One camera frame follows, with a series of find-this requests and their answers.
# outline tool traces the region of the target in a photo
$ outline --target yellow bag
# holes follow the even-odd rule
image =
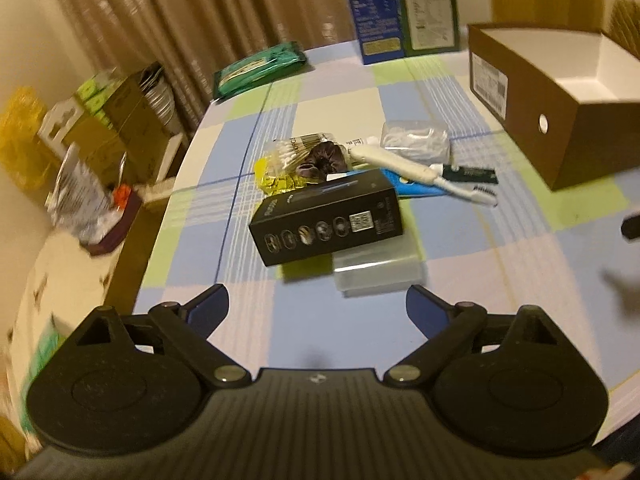
[[[0,164],[22,190],[40,188],[59,164],[37,136],[46,111],[32,88],[21,87],[0,114]]]

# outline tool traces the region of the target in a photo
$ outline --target blue box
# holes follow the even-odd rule
[[[404,57],[396,0],[349,0],[365,65]]]

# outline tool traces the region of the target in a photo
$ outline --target table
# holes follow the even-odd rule
[[[385,120],[437,120],[457,164],[497,169],[499,205],[452,197],[402,201],[420,235],[426,285],[490,312],[542,306],[609,388],[601,436],[640,411],[640,246],[620,235],[640,202],[640,171],[551,193],[469,90],[468,53],[363,66],[355,43],[308,52],[313,70],[211,105],[176,179],[136,312],[185,301],[215,282],[231,297],[210,341],[260,367],[375,367],[424,342],[404,293],[344,298],[333,277],[282,279],[247,225],[262,199],[253,166],[273,139],[379,135]]]

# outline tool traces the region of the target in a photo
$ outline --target open shoe box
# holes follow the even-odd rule
[[[640,166],[640,60],[600,31],[469,26],[471,88],[555,190]]]

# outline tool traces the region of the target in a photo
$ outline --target green box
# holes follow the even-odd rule
[[[460,49],[456,0],[398,0],[406,56]]]

